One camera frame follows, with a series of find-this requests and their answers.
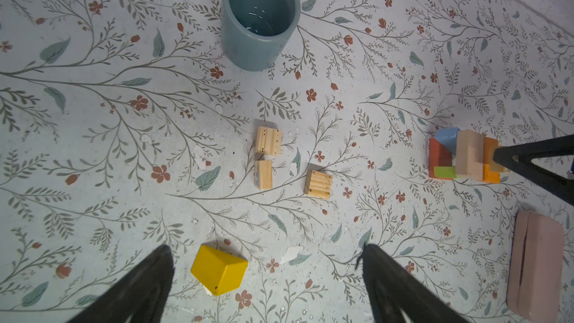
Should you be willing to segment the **orange wooden block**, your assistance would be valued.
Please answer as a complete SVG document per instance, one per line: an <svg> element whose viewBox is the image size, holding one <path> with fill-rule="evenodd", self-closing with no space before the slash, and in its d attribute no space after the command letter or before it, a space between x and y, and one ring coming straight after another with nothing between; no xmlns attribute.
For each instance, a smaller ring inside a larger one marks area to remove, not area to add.
<svg viewBox="0 0 574 323"><path fill-rule="evenodd" d="M483 182L500 183L500 174L506 172L501 164L494 162L493 156L497 148L499 142L496 139L489 137L484 139Z"/></svg>

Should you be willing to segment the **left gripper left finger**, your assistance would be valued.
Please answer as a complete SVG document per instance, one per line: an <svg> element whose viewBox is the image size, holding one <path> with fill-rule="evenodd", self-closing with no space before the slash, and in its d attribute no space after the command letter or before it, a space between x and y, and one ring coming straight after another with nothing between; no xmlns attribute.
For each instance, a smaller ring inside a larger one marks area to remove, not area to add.
<svg viewBox="0 0 574 323"><path fill-rule="evenodd" d="M71 322L160 322L174 275L173 254L161 245Z"/></svg>

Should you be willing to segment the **red-orange wooden block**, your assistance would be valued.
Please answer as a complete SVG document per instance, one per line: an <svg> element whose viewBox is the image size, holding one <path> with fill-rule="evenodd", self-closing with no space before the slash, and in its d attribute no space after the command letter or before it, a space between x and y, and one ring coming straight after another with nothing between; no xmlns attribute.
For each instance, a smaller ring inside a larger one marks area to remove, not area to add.
<svg viewBox="0 0 574 323"><path fill-rule="evenodd" d="M436 176L435 167L451 167L452 153L441 145L435 138L429 140L429 168L428 175L433 179L452 180L452 177Z"/></svg>

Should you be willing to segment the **lime green wooden block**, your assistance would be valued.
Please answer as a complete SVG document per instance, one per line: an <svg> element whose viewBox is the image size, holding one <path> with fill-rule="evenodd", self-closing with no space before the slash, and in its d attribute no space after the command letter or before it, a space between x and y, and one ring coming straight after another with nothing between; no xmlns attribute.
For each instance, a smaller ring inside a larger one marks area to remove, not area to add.
<svg viewBox="0 0 574 323"><path fill-rule="evenodd" d="M456 179L457 172L454 166L435 166L433 175L437 179Z"/></svg>

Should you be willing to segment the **ribbed natural wood cube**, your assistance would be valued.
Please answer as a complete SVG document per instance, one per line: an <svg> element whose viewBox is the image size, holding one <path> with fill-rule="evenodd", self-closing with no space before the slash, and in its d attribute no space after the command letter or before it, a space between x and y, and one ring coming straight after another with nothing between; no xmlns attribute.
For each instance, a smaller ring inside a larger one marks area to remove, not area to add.
<svg viewBox="0 0 574 323"><path fill-rule="evenodd" d="M316 170L309 170L306 175L303 193L323 200L330 199L333 177Z"/></svg>

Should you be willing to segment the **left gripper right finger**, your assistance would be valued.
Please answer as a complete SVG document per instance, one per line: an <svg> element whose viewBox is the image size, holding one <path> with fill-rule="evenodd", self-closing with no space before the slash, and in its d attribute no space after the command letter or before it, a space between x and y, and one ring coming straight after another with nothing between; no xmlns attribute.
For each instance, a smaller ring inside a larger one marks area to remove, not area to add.
<svg viewBox="0 0 574 323"><path fill-rule="evenodd" d="M464 322L377 245L364 245L357 259L375 322Z"/></svg>

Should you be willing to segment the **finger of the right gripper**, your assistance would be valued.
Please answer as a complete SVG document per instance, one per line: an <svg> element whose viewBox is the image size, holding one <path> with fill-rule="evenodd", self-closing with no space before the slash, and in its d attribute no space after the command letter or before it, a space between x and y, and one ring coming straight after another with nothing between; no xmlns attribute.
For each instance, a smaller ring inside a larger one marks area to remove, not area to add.
<svg viewBox="0 0 574 323"><path fill-rule="evenodd" d="M573 180L532 162L533 159L572 155L573 135L567 135L529 144L496 148L493 151L493 161L573 206Z"/></svg>

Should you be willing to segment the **blue wooden block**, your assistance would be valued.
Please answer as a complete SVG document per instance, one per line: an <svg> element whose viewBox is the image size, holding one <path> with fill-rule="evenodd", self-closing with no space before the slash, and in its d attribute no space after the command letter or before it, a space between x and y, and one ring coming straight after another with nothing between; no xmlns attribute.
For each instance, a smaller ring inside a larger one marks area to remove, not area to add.
<svg viewBox="0 0 574 323"><path fill-rule="evenodd" d="M444 148L446 148L452 155L457 154L457 135L460 129L457 127L451 127L446 129L439 129L434 135L434 139L437 140Z"/></svg>

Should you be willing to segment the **natural wood arch block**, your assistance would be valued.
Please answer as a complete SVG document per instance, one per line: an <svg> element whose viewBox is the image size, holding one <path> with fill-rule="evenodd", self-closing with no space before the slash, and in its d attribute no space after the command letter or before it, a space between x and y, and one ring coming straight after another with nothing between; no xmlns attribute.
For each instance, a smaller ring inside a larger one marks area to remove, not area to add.
<svg viewBox="0 0 574 323"><path fill-rule="evenodd" d="M457 133L456 175L460 178L482 181L484 179L485 135L472 130Z"/></svg>

